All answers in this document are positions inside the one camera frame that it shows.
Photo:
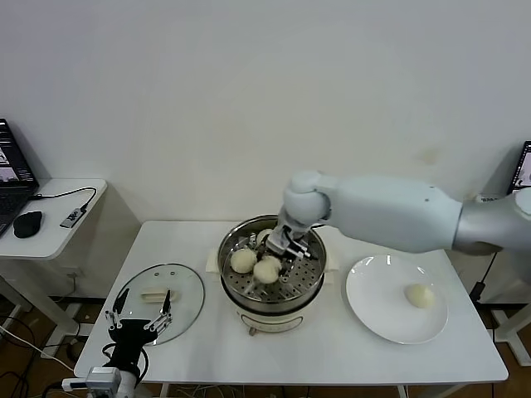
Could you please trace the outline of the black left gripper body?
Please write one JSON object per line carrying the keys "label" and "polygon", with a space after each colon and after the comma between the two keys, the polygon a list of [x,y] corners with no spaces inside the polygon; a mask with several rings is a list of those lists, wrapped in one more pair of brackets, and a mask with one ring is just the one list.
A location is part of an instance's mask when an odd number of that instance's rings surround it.
{"label": "black left gripper body", "polygon": [[145,344],[153,341],[153,332],[147,319],[124,319],[120,327],[110,327],[109,335],[115,343],[109,361],[110,367],[120,370],[138,370],[141,350]]}

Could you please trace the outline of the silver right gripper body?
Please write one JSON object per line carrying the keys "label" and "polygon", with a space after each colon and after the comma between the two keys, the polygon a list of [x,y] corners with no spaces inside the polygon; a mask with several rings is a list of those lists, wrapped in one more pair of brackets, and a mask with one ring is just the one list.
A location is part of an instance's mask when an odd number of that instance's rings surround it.
{"label": "silver right gripper body", "polygon": [[267,249],[276,255],[282,255],[288,248],[309,251],[304,240],[309,230],[310,225],[278,222],[266,238]]}

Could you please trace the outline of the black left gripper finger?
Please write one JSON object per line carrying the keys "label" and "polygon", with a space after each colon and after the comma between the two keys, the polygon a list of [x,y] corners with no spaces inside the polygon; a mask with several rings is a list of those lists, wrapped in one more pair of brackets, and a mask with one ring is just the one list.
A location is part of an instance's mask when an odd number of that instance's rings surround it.
{"label": "black left gripper finger", "polygon": [[172,322],[171,314],[171,291],[168,290],[165,294],[163,305],[159,311],[159,315],[147,324],[144,329],[150,332],[161,333]]}
{"label": "black left gripper finger", "polygon": [[105,318],[110,325],[109,330],[114,330],[121,327],[119,317],[123,311],[128,294],[129,290],[123,289],[114,300],[111,309],[105,310]]}

